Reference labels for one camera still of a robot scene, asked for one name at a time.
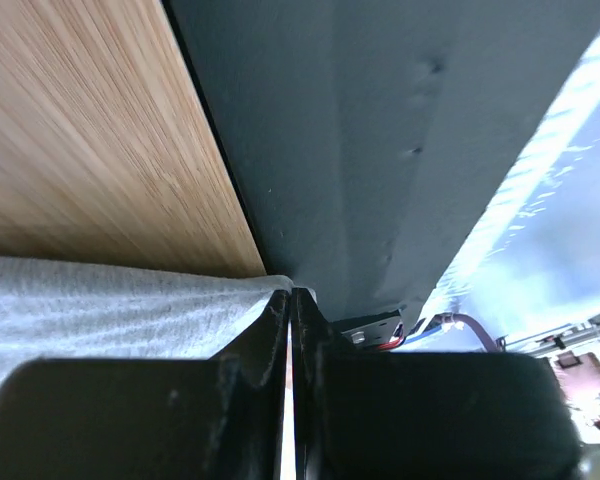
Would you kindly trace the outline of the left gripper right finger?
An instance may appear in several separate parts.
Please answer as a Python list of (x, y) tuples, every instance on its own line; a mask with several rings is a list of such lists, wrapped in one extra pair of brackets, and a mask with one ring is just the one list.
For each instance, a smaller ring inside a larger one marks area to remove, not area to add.
[(580, 441), (551, 369), (508, 353), (360, 351), (295, 289), (300, 479), (576, 479)]

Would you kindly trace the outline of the grey t shirt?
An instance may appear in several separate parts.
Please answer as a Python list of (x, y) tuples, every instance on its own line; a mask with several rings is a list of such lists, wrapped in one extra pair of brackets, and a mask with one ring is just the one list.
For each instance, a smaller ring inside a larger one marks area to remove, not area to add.
[(0, 385), (39, 357), (209, 358), (285, 276), (251, 279), (0, 257)]

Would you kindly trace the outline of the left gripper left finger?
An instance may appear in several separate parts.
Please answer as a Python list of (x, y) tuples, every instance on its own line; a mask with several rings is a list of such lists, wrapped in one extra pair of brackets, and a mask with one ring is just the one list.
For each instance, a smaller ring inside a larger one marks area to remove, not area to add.
[(209, 359), (39, 359), (0, 387), (0, 479), (275, 479), (288, 295)]

